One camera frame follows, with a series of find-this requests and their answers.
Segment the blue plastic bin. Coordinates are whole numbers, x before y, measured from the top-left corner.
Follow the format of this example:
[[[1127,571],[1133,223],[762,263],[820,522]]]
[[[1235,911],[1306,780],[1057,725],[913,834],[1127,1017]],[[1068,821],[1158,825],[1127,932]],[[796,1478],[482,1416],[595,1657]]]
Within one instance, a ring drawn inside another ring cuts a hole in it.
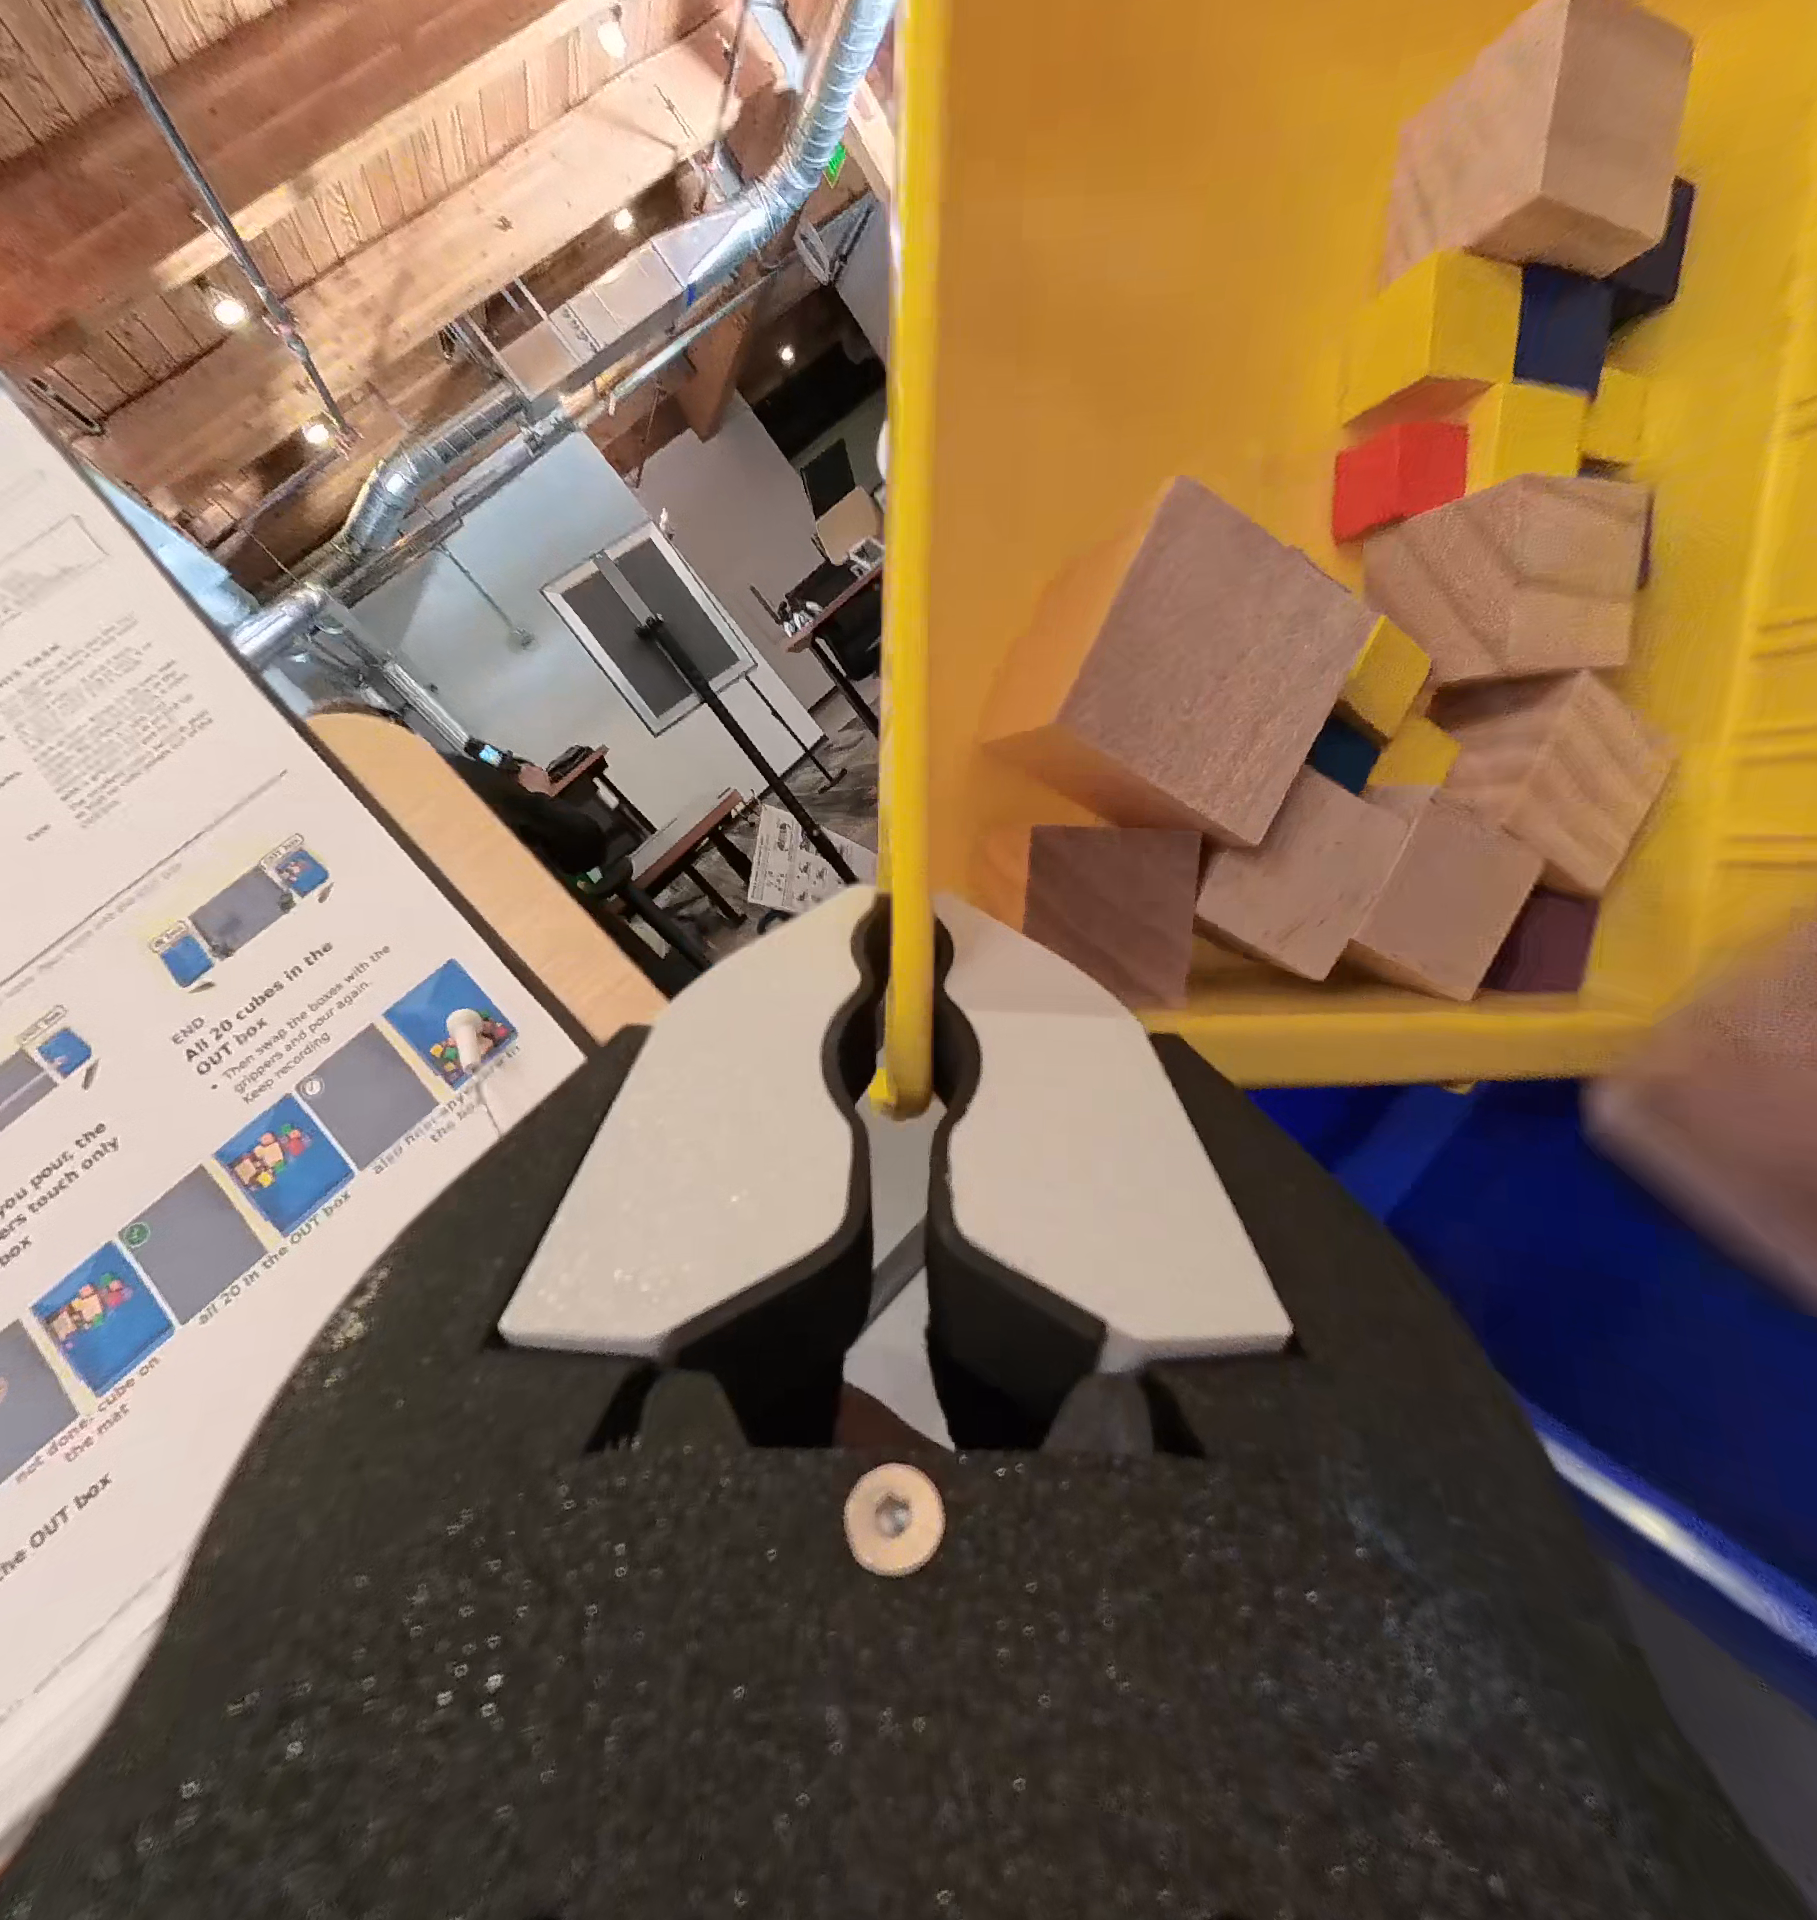
[[[1597,1154],[1581,1091],[1254,1099],[1449,1295],[1604,1558],[1817,1719],[1817,1318]]]

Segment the yellow plastic bin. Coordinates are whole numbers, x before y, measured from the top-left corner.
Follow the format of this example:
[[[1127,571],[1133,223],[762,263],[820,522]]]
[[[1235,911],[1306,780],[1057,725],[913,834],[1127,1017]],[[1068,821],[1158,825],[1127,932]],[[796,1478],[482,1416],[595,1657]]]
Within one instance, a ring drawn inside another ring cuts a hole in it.
[[[1340,569],[1328,486],[1400,123],[1520,5],[907,5],[897,39],[888,642],[928,666],[897,801],[940,894],[1079,819],[979,753],[1056,573],[1177,473]],[[1817,5],[1656,5],[1694,39],[1679,298],[1647,380],[1651,581],[1624,698],[1678,751],[1579,997],[1449,1004],[1201,949],[1146,1023],[1245,1087],[1602,1071],[1817,900]]]

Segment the small wooden table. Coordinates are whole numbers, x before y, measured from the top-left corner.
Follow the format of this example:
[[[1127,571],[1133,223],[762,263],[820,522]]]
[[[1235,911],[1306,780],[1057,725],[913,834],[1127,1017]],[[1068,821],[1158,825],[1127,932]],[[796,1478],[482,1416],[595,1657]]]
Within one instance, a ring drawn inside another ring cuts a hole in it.
[[[751,821],[751,801],[731,788],[707,801],[685,805],[632,851],[632,883],[658,905],[690,881],[725,925],[743,927],[751,854],[736,843],[734,832],[746,821]],[[704,858],[726,867],[731,892],[707,877]]]

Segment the white printed sheet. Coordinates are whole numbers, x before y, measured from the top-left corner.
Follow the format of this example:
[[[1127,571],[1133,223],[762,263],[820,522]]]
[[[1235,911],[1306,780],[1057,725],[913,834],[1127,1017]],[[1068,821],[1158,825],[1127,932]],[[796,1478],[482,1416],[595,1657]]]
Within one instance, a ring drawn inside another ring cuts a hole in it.
[[[758,810],[747,883],[751,906],[796,916],[842,892],[846,883],[796,817],[770,804]]]

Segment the white paper sheet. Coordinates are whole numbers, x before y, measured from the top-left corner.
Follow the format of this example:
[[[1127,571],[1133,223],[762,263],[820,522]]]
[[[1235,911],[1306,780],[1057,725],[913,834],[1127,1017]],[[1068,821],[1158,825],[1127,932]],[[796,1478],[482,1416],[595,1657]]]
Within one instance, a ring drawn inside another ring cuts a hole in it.
[[[585,1036],[0,380],[0,1852],[268,1406]]]

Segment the black tripod pole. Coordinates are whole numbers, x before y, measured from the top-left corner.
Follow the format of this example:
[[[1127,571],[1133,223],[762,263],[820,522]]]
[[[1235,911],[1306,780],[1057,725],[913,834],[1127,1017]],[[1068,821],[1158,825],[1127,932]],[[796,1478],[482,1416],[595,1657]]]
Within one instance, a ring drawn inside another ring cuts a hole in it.
[[[827,868],[836,872],[843,883],[856,886],[856,872],[848,864],[848,858],[837,850],[814,815],[798,799],[787,780],[782,779],[769,755],[758,750],[751,733],[747,733],[746,726],[736,719],[723,695],[704,676],[695,659],[692,659],[692,655],[685,652],[674,631],[666,625],[658,614],[646,611],[639,620],[637,637],[655,647],[655,652],[674,666],[674,669],[680,675],[680,680],[692,687],[705,709],[717,716],[719,725],[725,729],[725,733],[729,733],[740,753],[746,755],[751,761],[751,769],[760,774],[764,790],[777,798],[779,809],[791,815],[807,842],[826,858]]]

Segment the small purple cube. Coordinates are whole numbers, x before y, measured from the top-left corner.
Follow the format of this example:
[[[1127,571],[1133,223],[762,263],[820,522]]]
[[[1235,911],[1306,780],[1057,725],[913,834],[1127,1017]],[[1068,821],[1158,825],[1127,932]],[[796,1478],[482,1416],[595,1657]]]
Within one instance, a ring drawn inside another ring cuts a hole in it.
[[[1590,971],[1599,906],[1597,898],[1535,889],[1498,949],[1483,990],[1579,992]]]

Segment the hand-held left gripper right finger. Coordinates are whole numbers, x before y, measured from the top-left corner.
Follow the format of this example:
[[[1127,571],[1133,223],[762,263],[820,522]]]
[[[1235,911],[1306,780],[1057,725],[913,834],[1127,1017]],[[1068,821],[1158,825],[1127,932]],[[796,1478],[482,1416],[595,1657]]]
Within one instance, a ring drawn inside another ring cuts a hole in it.
[[[1038,1448],[1094,1379],[1148,1443],[1166,1363],[1279,1356],[1293,1325],[1140,1017],[943,895],[928,1352],[960,1448]]]

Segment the pile of plain wooden cubes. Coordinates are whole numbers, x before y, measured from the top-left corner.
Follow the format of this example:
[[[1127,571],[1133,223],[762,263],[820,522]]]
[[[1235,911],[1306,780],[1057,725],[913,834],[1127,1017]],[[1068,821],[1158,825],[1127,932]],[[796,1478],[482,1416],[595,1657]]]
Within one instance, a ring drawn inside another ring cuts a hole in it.
[[[1452,248],[1597,280],[1649,248],[1692,59],[1641,5],[1520,13],[1404,123],[1380,291]],[[1096,823],[988,837],[992,912],[1135,1006],[1184,1004],[1201,940],[1478,998],[1535,889],[1604,903],[1674,767],[1621,691],[1656,519],[1633,466],[1334,542],[1357,591],[1170,480],[1009,647],[986,745]],[[1305,764],[1378,614],[1433,659],[1424,716],[1462,741],[1442,788],[1352,795]]]

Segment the white desk stand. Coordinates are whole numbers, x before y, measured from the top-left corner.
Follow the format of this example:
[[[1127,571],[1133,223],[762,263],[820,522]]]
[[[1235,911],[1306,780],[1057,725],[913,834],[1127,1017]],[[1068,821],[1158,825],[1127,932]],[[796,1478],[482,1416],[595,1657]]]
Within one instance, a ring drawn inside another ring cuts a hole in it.
[[[494,1081],[516,1055],[516,1027],[485,1017],[479,1006],[463,1004],[448,1015],[446,1038],[458,1067],[455,1106],[483,1115],[494,1138],[505,1138],[511,1121],[494,1106]]]

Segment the small red cube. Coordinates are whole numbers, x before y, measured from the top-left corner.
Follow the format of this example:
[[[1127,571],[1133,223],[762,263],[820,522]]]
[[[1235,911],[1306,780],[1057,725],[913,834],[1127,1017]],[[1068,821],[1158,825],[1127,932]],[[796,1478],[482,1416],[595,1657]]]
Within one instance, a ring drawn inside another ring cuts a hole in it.
[[[1330,540],[1352,544],[1469,491],[1471,433],[1462,420],[1387,424],[1331,463]]]

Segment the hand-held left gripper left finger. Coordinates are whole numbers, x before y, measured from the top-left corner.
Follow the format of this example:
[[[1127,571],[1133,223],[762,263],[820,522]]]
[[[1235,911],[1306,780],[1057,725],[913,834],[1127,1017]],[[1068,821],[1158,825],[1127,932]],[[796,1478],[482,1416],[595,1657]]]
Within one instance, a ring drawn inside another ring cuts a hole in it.
[[[658,1015],[503,1308],[517,1350],[714,1379],[762,1448],[833,1443],[874,1304],[876,889]]]

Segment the small yellow cube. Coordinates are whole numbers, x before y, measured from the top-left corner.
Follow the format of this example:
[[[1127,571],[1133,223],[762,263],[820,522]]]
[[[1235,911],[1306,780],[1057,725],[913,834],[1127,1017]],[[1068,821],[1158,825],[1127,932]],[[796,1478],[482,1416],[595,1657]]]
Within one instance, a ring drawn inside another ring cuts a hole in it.
[[[1378,751],[1363,788],[1376,795],[1393,788],[1442,788],[1462,755],[1462,741],[1433,719],[1410,719]]]
[[[1592,397],[1532,380],[1502,380],[1462,411],[1467,429],[1467,491],[1526,473],[1579,476]]]
[[[1342,426],[1452,419],[1516,368],[1522,268],[1439,251],[1400,274],[1352,329]]]
[[[1430,700],[1433,659],[1400,625],[1378,614],[1340,689],[1334,716],[1376,745],[1389,743]]]
[[[1579,458],[1587,466],[1633,466],[1644,453],[1651,386],[1646,377],[1606,365],[1586,412]]]

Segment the beige wooden board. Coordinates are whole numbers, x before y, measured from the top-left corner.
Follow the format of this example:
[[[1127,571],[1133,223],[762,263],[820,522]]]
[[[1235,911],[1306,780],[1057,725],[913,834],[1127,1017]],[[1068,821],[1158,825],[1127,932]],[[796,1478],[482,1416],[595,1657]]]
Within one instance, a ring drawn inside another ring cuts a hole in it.
[[[440,751],[371,707],[320,707],[308,733],[528,982],[581,1032],[651,1025],[666,998]]]

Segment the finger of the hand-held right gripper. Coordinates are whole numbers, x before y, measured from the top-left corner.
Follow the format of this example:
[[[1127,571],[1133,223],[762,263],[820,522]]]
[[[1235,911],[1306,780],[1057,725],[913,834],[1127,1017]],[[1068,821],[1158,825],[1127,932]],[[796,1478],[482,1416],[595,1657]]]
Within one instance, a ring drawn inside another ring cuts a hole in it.
[[[1817,1316],[1817,900],[1582,1091],[1594,1145]]]

